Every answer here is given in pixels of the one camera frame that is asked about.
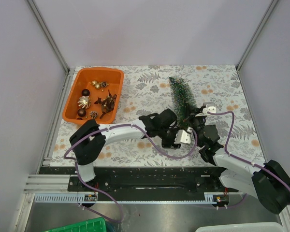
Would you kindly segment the orange plastic bin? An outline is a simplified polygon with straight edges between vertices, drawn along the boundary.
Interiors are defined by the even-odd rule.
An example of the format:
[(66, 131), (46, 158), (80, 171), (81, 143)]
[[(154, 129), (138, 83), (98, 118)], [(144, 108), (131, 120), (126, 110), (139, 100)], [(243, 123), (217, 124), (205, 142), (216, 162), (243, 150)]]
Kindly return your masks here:
[[(106, 88), (95, 89), (90, 83), (93, 80), (98, 82), (105, 81), (109, 83), (109, 86)], [(98, 113), (98, 117), (95, 119), (97, 123), (111, 124), (115, 119), (118, 109), (123, 80), (124, 73), (119, 69), (106, 67), (82, 68), (77, 73), (69, 96), (66, 100), (66, 104), (62, 113), (63, 120), (82, 125), (87, 120), (91, 119), (89, 116), (90, 111), (96, 111)], [(89, 97), (91, 99), (91, 106), (86, 109), (87, 114), (85, 117), (79, 117), (77, 111), (80, 109), (80, 107), (78, 107), (77, 102), (78, 99), (82, 96), (81, 92), (83, 89), (88, 89), (90, 91)], [(103, 118), (100, 119), (102, 114), (101, 105), (94, 104), (94, 102), (98, 98), (101, 98), (102, 100), (105, 99), (108, 96), (108, 91), (110, 91), (112, 95), (117, 95), (115, 108), (113, 111), (105, 114)]]

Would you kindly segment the brown leaf decoration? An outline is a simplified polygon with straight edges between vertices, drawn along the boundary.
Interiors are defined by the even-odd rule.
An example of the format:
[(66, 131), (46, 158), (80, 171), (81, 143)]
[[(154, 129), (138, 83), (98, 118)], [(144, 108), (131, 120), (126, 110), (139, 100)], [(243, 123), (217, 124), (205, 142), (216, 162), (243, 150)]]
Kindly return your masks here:
[(105, 114), (108, 114), (108, 113), (110, 113), (111, 111), (114, 110), (116, 98), (117, 98), (116, 94), (112, 95), (110, 93), (110, 91), (108, 91), (108, 96), (104, 100), (102, 100), (101, 98), (98, 98), (94, 102), (94, 104), (100, 104), (101, 105), (102, 114), (100, 116), (100, 119), (102, 119)]

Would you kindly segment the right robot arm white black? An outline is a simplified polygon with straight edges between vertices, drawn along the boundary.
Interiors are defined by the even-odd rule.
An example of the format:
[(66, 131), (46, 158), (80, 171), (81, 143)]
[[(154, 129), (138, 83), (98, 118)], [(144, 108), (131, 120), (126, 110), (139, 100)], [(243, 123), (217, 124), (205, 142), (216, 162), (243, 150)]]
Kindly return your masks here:
[(207, 125), (206, 117), (216, 116), (214, 106), (196, 108), (190, 106), (184, 121), (196, 131), (195, 138), (201, 158), (217, 167), (224, 168), (221, 174), (210, 179), (213, 190), (231, 188), (259, 200), (268, 211), (279, 214), (290, 205), (290, 177), (275, 160), (255, 162), (232, 154), (227, 145), (221, 145), (215, 125)]

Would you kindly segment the small green christmas tree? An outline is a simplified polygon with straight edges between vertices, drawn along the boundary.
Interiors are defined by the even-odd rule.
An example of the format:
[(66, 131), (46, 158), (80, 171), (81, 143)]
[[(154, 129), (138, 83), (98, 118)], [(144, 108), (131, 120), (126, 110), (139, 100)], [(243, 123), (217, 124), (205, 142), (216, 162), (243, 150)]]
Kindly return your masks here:
[(188, 83), (180, 77), (169, 78), (174, 112), (177, 116), (179, 127), (186, 129), (188, 126), (187, 116), (189, 107), (197, 107), (193, 92)]

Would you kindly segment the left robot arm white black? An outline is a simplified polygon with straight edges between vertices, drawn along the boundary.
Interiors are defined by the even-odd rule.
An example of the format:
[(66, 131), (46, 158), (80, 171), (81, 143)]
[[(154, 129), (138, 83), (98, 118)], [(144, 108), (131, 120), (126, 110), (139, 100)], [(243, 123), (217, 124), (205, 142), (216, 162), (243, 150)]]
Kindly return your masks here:
[(94, 119), (88, 120), (69, 138), (80, 174), (78, 185), (85, 191), (94, 188), (93, 162), (106, 145), (157, 136), (161, 139), (163, 148), (180, 148), (181, 144), (175, 142), (179, 131), (176, 122), (177, 116), (171, 109), (166, 109), (160, 114), (140, 116), (131, 123), (98, 124)]

